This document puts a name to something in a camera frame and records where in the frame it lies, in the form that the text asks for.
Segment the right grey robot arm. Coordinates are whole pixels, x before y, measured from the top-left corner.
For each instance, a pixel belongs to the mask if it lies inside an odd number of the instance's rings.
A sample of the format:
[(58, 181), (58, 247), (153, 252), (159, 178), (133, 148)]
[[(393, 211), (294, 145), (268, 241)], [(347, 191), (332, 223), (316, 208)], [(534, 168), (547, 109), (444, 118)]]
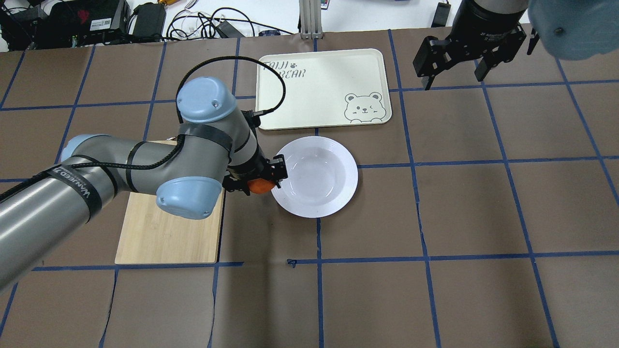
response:
[(478, 61), (478, 82), (502, 62), (515, 59), (528, 40), (528, 54), (538, 43), (553, 57), (580, 61), (619, 46), (616, 0), (463, 0), (449, 35), (428, 36), (413, 67), (425, 90), (436, 76), (465, 61)]

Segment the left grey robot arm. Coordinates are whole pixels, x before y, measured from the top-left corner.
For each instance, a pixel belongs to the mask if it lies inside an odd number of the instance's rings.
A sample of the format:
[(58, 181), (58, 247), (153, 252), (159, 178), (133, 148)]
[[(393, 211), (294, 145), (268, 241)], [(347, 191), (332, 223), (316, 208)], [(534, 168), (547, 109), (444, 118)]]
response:
[(256, 128), (266, 112), (244, 112), (218, 78), (182, 82), (175, 145), (108, 134), (76, 136), (60, 163), (1, 195), (1, 291), (97, 216), (120, 192), (153, 195), (162, 211), (200, 220), (222, 191), (249, 195), (280, 187), (283, 155), (269, 160)]

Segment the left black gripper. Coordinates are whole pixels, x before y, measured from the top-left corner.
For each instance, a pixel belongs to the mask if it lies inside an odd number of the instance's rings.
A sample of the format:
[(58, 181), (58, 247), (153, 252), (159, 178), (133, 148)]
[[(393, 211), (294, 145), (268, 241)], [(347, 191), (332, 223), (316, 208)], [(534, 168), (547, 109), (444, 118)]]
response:
[(271, 180), (276, 187), (281, 187), (281, 182), (288, 178), (284, 155), (266, 159), (262, 154), (257, 154), (241, 165), (228, 167), (228, 175), (223, 179), (223, 189), (226, 192), (241, 191), (250, 195), (248, 181), (256, 178)]

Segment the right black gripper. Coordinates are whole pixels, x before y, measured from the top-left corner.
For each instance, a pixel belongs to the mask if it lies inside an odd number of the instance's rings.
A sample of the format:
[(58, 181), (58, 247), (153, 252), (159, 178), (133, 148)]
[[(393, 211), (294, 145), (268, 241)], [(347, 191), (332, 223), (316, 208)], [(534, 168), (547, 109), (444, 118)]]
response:
[(502, 62), (515, 59), (528, 35), (520, 24), (503, 34), (490, 35), (477, 29), (466, 29), (464, 35), (450, 34), (445, 39), (425, 37), (412, 65), (422, 78), (424, 90), (430, 90), (435, 77), (456, 64), (479, 59), (474, 75), (483, 82), (489, 72)]

